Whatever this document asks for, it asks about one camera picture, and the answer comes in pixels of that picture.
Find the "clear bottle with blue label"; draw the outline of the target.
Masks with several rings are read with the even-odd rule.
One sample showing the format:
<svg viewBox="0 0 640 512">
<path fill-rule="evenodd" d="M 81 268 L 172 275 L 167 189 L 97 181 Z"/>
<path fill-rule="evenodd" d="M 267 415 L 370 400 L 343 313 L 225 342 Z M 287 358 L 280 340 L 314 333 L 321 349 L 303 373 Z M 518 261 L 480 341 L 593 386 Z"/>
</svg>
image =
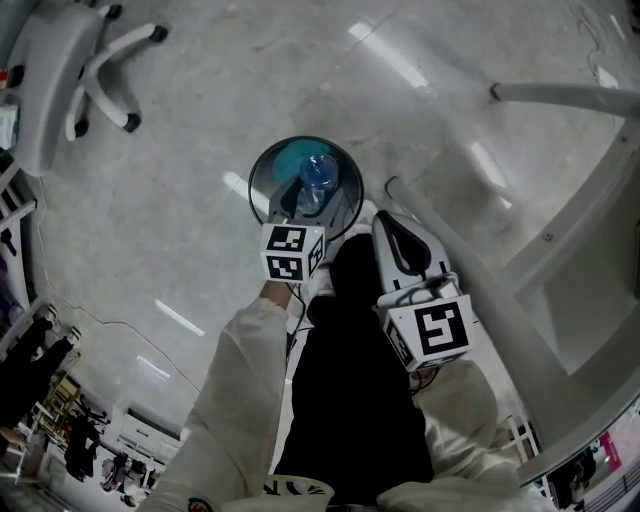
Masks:
<svg viewBox="0 0 640 512">
<path fill-rule="evenodd" d="M 338 186 L 338 164 L 329 154 L 310 155 L 300 164 L 298 178 L 301 188 L 296 212 L 302 216 L 315 216 L 322 212 Z"/>
</svg>

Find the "white table frame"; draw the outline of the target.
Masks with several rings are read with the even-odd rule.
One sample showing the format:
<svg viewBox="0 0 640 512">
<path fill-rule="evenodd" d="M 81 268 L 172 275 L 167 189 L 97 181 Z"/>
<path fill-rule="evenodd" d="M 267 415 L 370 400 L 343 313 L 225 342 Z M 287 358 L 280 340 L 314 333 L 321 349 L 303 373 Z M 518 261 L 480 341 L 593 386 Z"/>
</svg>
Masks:
<svg viewBox="0 0 640 512">
<path fill-rule="evenodd" d="M 637 92 L 596 85 L 497 84 L 491 93 L 504 103 L 575 107 L 619 117 L 622 125 L 627 121 L 640 122 Z M 398 178 L 387 182 L 386 191 L 443 242 L 524 405 L 532 404 L 535 411 L 542 411 L 542 401 L 534 395 L 538 389 L 536 379 L 539 375 L 554 378 L 557 374 L 544 367 L 551 355 L 511 290 L 512 280 L 505 271 L 509 264 L 500 273 L 491 273 L 471 247 Z"/>
</svg>

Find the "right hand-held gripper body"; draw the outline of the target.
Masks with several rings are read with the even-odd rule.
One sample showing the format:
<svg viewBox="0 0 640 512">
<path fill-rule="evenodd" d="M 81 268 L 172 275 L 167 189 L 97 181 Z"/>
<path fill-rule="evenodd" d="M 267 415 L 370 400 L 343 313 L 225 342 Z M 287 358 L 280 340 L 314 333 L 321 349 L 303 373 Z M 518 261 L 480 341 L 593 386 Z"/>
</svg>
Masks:
<svg viewBox="0 0 640 512">
<path fill-rule="evenodd" d="M 473 347 L 476 315 L 453 272 L 383 295 L 376 308 L 407 372 L 452 362 Z"/>
</svg>

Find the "person's white printed shirt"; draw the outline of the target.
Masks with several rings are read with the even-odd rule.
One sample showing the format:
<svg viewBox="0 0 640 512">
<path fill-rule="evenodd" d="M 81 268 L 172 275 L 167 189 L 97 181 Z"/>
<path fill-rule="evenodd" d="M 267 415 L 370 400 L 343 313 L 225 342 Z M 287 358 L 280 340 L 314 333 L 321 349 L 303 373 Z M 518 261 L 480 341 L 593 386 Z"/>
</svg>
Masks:
<svg viewBox="0 0 640 512">
<path fill-rule="evenodd" d="M 324 512 L 334 497 L 334 489 L 319 480 L 290 475 L 270 474 L 263 485 L 262 494 L 274 498 L 295 498 L 311 501 Z"/>
</svg>

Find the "person's left forearm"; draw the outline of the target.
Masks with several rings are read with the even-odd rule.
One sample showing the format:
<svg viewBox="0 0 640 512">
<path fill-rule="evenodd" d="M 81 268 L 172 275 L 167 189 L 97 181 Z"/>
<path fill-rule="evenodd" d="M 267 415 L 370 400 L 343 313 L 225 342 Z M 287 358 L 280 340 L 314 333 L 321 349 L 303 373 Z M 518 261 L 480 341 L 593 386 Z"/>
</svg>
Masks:
<svg viewBox="0 0 640 512">
<path fill-rule="evenodd" d="M 223 328 L 188 436 L 139 512 L 219 512 L 261 494 L 284 394 L 290 298 L 286 284 L 266 282 Z"/>
</svg>

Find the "flat white box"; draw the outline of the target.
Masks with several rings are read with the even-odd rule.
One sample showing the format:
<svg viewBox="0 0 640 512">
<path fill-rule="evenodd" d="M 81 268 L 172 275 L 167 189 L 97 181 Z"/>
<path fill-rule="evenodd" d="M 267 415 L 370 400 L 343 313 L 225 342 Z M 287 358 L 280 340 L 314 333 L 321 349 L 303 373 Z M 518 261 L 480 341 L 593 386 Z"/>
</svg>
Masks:
<svg viewBox="0 0 640 512">
<path fill-rule="evenodd" d="M 11 149 L 16 141 L 19 124 L 19 107 L 17 105 L 0 105 L 0 148 Z"/>
</svg>

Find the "person's black trousers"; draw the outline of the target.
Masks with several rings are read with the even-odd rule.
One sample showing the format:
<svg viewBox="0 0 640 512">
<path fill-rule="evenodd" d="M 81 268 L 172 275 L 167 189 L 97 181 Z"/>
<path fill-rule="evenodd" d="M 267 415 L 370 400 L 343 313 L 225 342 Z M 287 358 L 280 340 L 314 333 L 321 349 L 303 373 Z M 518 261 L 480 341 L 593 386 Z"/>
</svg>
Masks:
<svg viewBox="0 0 640 512">
<path fill-rule="evenodd" d="M 373 310 L 382 287 L 370 234 L 342 243 L 329 277 L 332 294 L 309 304 L 275 471 L 329 485 L 335 504 L 373 506 L 398 485 L 433 479 L 425 419 Z"/>
</svg>

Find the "white shelf rack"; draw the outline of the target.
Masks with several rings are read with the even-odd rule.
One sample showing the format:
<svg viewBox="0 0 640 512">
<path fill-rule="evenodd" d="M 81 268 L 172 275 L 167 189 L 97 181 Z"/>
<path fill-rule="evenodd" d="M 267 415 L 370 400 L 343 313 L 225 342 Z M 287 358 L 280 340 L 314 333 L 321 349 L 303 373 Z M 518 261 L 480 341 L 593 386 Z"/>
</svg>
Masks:
<svg viewBox="0 0 640 512">
<path fill-rule="evenodd" d="M 15 163 L 0 162 L 0 356 L 49 298 L 40 224 L 41 183 Z"/>
</svg>

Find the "black mesh waste bin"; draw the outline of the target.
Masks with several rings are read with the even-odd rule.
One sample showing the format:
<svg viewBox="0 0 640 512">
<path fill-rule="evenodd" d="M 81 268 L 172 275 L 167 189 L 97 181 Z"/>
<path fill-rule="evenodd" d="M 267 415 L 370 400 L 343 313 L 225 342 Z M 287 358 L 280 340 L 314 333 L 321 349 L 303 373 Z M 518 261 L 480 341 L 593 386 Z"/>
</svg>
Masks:
<svg viewBox="0 0 640 512">
<path fill-rule="evenodd" d="M 281 140 L 267 148 L 256 160 L 248 179 L 248 203 L 254 218 L 263 224 L 269 210 L 269 200 L 279 186 L 296 175 L 284 178 L 273 171 L 273 161 L 276 155 L 291 141 L 297 139 L 312 139 L 330 146 L 330 153 L 339 168 L 338 186 L 344 189 L 345 199 L 349 209 L 344 216 L 344 229 L 339 234 L 326 234 L 329 243 L 338 240 L 354 224 L 364 201 L 364 184 L 360 170 L 353 158 L 335 143 L 313 136 L 295 136 Z"/>
</svg>

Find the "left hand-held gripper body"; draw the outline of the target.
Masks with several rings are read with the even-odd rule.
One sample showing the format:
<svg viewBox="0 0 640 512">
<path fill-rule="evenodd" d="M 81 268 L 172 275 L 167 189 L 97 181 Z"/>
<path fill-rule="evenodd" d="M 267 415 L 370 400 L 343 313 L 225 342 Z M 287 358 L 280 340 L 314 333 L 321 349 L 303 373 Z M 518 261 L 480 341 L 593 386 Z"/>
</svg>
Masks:
<svg viewBox="0 0 640 512">
<path fill-rule="evenodd" d="M 262 224 L 260 257 L 267 280 L 306 284 L 325 256 L 326 226 L 269 209 Z"/>
</svg>

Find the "teal plastic bag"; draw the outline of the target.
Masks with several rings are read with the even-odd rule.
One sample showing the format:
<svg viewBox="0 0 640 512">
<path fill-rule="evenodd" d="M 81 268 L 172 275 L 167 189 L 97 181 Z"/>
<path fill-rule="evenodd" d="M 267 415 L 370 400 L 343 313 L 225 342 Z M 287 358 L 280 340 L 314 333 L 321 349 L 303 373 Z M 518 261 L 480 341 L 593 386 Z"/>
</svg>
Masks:
<svg viewBox="0 0 640 512">
<path fill-rule="evenodd" d="M 289 142 L 274 158 L 273 171 L 287 178 L 296 175 L 302 163 L 311 156 L 329 154 L 330 146 L 312 139 L 297 139 Z"/>
</svg>

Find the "person's right forearm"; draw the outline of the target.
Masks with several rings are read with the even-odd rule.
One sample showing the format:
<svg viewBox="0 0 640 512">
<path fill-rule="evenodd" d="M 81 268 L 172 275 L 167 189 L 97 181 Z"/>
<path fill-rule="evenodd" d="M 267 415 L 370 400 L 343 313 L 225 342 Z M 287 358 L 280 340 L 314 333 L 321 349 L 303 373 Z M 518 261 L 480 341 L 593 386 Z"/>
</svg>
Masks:
<svg viewBox="0 0 640 512">
<path fill-rule="evenodd" d="M 384 512 L 556 512 L 539 490 L 522 487 L 520 459 L 506 444 L 495 394 L 478 365 L 448 363 L 414 396 L 424 415 L 434 479 L 404 483 L 377 498 Z"/>
</svg>

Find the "white grey office chair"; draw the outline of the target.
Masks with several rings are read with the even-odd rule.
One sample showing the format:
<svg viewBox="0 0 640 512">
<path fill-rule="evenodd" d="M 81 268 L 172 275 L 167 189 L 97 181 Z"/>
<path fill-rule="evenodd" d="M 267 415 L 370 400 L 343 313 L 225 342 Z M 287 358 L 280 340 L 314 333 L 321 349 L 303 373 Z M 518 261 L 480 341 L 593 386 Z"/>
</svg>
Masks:
<svg viewBox="0 0 640 512">
<path fill-rule="evenodd" d="M 86 135 L 86 100 L 125 132 L 139 128 L 140 114 L 116 105 L 102 88 L 99 72 L 142 42 L 163 42 L 169 30 L 146 23 L 100 47 L 107 23 L 122 11 L 120 4 L 95 8 L 78 0 L 0 0 L 0 69 L 25 67 L 18 87 L 0 90 L 0 105 L 19 107 L 17 141 L 5 151 L 25 173 L 48 174 L 60 138 L 73 142 Z"/>
</svg>

